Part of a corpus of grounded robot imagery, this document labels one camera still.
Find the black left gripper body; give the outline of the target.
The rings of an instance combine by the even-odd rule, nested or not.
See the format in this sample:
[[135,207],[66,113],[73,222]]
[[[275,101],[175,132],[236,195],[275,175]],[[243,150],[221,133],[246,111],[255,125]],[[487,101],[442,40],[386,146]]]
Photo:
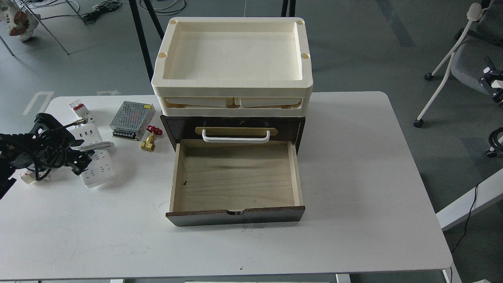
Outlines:
[[86,123],[85,118],[80,118],[62,125],[50,114],[37,114],[30,131],[32,137],[28,145],[27,169],[35,172],[36,176],[47,176],[52,169],[68,166],[75,175],[80,175],[90,165],[94,151],[76,150],[74,147],[82,145],[83,140],[77,140],[68,127]]

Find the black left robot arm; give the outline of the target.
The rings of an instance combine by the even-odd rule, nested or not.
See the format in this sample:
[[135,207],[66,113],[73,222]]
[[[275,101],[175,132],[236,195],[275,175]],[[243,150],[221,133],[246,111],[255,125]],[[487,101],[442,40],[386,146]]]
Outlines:
[[38,113],[34,127],[28,134],[0,135],[0,197],[3,197],[15,183],[11,178],[18,169],[34,165],[35,179],[44,179],[52,169],[68,166],[75,175],[81,175],[92,159],[94,151],[81,152],[72,147],[80,146],[67,130],[68,127],[85,124],[86,118],[63,126],[52,115]]

